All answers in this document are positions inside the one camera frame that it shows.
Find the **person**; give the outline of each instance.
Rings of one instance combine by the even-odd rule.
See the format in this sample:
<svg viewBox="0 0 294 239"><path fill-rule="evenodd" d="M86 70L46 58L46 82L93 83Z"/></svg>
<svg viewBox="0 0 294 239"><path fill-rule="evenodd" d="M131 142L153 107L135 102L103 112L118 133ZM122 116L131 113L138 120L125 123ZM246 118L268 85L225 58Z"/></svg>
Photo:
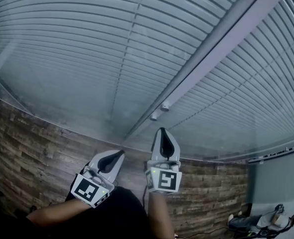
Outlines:
<svg viewBox="0 0 294 239"><path fill-rule="evenodd" d="M272 231L286 232L294 226L294 215L288 217L278 212L278 205L273 212L266 213L264 215L245 217L242 212L239 212L237 216L231 214L228 218L229 229L242 230L242 231L256 231L257 229L268 228Z"/></svg>
<svg viewBox="0 0 294 239"><path fill-rule="evenodd" d="M116 187L95 209L69 192L65 202L38 209L26 218L0 217L0 233L20 238L174 238L166 196L150 193L147 215L138 198L123 187Z"/></svg>

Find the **wooden wall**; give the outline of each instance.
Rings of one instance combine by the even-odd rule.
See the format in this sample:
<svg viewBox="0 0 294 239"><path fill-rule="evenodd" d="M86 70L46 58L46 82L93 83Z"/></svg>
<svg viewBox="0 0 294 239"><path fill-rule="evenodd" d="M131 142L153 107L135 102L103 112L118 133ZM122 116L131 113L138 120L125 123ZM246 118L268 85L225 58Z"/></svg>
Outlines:
<svg viewBox="0 0 294 239"><path fill-rule="evenodd" d="M119 149L25 114L0 101L0 190L2 207L28 212L64 201L76 173L94 154ZM146 179L144 162L150 153L125 149L126 158L117 178L141 200ZM247 192L247 166L182 160L179 194L168 197L172 221L179 236L225 227L237 213ZM231 238L219 230L196 238Z"/></svg>

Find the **wood panel wall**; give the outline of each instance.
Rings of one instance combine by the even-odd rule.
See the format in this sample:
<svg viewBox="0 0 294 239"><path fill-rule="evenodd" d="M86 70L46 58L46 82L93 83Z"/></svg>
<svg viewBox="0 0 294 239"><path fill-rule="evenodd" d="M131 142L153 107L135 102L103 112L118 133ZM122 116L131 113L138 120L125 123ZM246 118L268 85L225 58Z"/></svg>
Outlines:
<svg viewBox="0 0 294 239"><path fill-rule="evenodd" d="M30 116L0 101L0 190L2 207L13 214L32 205L64 201L76 173L94 154L119 149L114 144L86 137ZM141 200L146 185L144 163L150 153L125 148L117 178ZM179 194L168 197L176 233L181 237L225 227L237 213L247 192L247 166L182 160ZM219 230L193 238L231 238Z"/></svg>

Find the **jeans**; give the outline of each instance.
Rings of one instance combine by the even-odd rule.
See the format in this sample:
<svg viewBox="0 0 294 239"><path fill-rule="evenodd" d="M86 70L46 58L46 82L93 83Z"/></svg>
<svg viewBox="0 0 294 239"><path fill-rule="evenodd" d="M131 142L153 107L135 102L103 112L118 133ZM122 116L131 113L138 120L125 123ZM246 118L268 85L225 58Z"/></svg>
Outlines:
<svg viewBox="0 0 294 239"><path fill-rule="evenodd" d="M254 227L258 224L259 219L262 215L245 217L243 215L234 217L229 222L230 229L244 229L249 231L251 227Z"/></svg>

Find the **black cable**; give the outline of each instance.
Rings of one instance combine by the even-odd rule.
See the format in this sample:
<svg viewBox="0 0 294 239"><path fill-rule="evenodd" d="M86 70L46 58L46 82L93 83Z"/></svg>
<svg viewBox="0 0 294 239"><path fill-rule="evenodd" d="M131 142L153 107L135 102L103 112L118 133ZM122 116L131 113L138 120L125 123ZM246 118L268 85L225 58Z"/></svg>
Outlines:
<svg viewBox="0 0 294 239"><path fill-rule="evenodd" d="M146 195L146 192L147 192L147 185L144 189L144 193L143 193L143 208L145 209L145 195Z"/></svg>
<svg viewBox="0 0 294 239"><path fill-rule="evenodd" d="M196 233L196 234L194 234L194 235L192 235L192 236L189 236L189 237L176 237L176 238L182 238L182 239L185 239L185 238L194 237L194 236L196 236L196 235L200 235L200 234L202 234L202 235L209 235L209 234L211 234L211 233L213 233L213 232L215 232L215 231L217 231L217 230L221 230L221 229L227 229L227 230L229 230L228 228L219 228L219 229L215 229L214 231L211 231L211 232L208 232L208 233Z"/></svg>

